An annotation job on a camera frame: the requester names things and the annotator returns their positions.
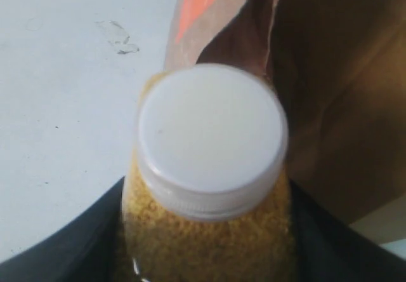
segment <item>clear plastic bottle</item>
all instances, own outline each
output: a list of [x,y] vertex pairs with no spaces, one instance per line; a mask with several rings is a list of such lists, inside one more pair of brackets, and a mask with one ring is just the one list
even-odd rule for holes
[[145,281],[291,281],[287,126],[267,85],[217,64],[161,74],[136,129],[122,212]]

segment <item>brown paper bag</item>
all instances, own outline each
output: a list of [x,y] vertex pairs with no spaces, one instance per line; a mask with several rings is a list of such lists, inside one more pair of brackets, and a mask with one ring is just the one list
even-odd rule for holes
[[278,0],[191,1],[179,2],[167,69],[202,51],[199,62],[271,79],[290,177],[375,242],[406,238],[406,0],[280,0],[272,42]]

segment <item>granular contents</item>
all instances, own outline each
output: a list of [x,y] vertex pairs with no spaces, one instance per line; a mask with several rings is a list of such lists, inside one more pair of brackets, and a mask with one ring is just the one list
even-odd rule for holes
[[226,222],[195,222],[151,197],[136,156],[124,188],[127,251],[151,282],[294,281],[289,184],[281,173],[253,211]]

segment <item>white table surface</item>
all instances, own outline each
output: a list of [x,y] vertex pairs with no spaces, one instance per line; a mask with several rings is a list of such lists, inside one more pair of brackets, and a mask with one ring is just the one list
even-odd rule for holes
[[[176,0],[0,0],[0,262],[126,173],[137,94],[162,70]],[[97,22],[140,50],[118,55]]]

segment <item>white bottle cap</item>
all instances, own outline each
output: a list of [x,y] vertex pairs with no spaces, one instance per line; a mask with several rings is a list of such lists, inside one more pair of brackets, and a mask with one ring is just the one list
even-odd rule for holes
[[272,189],[287,148],[284,111],[259,79],[201,64],[167,75],[137,117],[140,173],[152,196],[183,217],[238,217]]

